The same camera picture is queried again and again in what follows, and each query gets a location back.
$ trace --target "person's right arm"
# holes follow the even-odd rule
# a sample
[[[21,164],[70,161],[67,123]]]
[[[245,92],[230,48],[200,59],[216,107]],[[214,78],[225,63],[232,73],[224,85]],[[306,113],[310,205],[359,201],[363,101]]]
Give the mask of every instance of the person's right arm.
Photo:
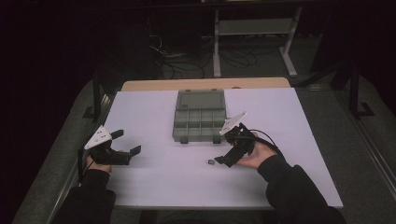
[[[238,164],[257,169],[268,182],[266,195],[280,223],[346,223],[329,207],[301,166],[289,166],[264,144],[256,142],[251,155]]]

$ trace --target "dark background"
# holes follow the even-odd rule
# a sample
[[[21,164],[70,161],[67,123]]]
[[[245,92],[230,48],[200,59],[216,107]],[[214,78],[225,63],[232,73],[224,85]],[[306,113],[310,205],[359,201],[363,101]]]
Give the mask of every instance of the dark background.
[[[97,64],[109,55],[117,58],[112,77],[101,77],[105,85],[128,79],[156,79],[160,67],[149,48],[147,17],[152,15],[147,12],[81,11],[76,10],[73,1],[33,0],[2,1],[0,10],[4,111],[0,222],[10,223]],[[297,33],[317,35],[326,27],[314,70],[323,70],[347,57],[348,63],[356,64],[396,114],[396,20],[392,10],[388,1],[375,0],[340,1],[332,8],[305,7]],[[329,12],[330,18],[324,16]],[[183,36],[187,43],[181,46],[191,46],[190,43],[199,43],[199,35],[212,30],[207,16],[197,20],[196,15],[159,13],[155,18],[173,19],[173,25],[154,22],[150,28],[165,29],[160,32],[169,35],[170,43]],[[183,25],[183,17],[191,26]],[[179,27],[184,27],[179,36],[169,32]]]

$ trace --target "desk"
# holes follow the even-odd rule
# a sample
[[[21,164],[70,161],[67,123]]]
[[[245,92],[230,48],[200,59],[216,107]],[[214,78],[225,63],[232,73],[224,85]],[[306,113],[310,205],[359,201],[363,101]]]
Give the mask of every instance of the desk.
[[[244,78],[237,80],[239,86],[248,87]],[[136,82],[140,83],[136,86],[143,86],[144,82]],[[123,89],[133,85],[134,82],[126,83]],[[225,155],[230,145],[174,142],[177,90],[159,91],[157,87],[151,89],[147,85],[150,91],[118,92],[109,112],[106,128],[110,132],[124,130],[124,136],[113,141],[112,147],[125,150],[142,145],[142,152],[131,159],[129,166],[113,167],[108,188],[118,194],[116,205],[151,209],[270,209],[265,196],[266,182],[255,171],[238,165],[228,168],[205,163]],[[290,165],[300,164],[306,170],[330,206],[343,206],[294,89],[226,89],[224,94],[228,117],[247,111],[243,120],[247,127],[268,133]]]

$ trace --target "person's left hand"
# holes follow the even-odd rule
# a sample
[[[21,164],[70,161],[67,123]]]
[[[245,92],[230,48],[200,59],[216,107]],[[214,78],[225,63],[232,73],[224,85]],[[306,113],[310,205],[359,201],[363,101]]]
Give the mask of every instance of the person's left hand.
[[[111,165],[102,165],[102,164],[97,164],[96,162],[93,161],[91,156],[88,156],[87,158],[87,165],[91,166],[88,168],[89,170],[101,170],[105,171],[107,173],[111,173]]]

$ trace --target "small metal object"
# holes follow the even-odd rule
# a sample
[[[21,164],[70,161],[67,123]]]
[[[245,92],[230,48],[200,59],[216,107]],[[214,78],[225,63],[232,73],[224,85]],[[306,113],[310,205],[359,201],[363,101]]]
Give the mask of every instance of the small metal object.
[[[215,161],[214,160],[208,160],[208,161],[206,161],[206,163],[209,164],[209,165],[214,165]]]

